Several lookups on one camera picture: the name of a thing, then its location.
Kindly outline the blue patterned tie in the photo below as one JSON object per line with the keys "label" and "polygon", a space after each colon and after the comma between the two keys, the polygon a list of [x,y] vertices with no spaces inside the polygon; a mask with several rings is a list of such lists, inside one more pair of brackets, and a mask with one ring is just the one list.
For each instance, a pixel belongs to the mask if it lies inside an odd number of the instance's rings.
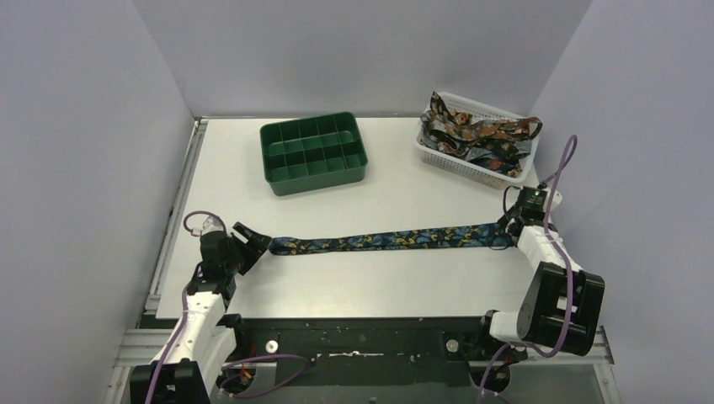
{"label": "blue patterned tie", "polygon": [[447,226],[408,231],[387,231],[336,238],[276,237],[269,251],[277,256],[317,253],[401,251],[440,248],[487,247],[507,249],[513,238],[497,223]]}

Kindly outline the green compartment tray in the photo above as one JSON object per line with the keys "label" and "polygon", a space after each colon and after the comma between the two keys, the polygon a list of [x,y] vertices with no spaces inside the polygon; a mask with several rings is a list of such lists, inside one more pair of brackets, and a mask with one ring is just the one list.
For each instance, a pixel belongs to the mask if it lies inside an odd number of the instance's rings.
{"label": "green compartment tray", "polygon": [[369,162],[356,117],[325,114],[263,125],[264,177],[277,196],[357,183]]}

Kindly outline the white plastic basket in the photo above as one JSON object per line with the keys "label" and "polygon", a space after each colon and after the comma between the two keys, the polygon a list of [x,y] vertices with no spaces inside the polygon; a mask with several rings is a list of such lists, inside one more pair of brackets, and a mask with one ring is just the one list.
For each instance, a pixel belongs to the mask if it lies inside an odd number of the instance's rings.
{"label": "white plastic basket", "polygon": [[503,189],[526,180],[542,128],[537,117],[432,92],[419,117],[414,144],[422,162]]}

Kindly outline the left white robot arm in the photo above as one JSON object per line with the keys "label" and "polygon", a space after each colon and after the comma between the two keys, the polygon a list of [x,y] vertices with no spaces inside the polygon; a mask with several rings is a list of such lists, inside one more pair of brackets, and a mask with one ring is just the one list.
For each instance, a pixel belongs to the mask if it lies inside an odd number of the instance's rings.
{"label": "left white robot arm", "polygon": [[167,342],[149,364],[131,371],[132,403],[208,403],[225,360],[246,356],[249,339],[236,330],[235,317],[222,319],[237,285],[269,250],[271,237],[236,223],[203,230],[200,256],[180,295],[181,316]]}

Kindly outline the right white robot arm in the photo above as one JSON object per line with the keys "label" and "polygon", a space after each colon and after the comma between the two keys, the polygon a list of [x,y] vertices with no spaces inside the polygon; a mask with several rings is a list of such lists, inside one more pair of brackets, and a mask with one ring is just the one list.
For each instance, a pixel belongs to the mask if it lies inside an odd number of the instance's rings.
{"label": "right white robot arm", "polygon": [[488,311],[486,334],[513,345],[584,356],[593,346],[605,293],[602,277],[585,271],[546,218],[548,190],[524,186],[498,224],[533,268],[517,311]]}

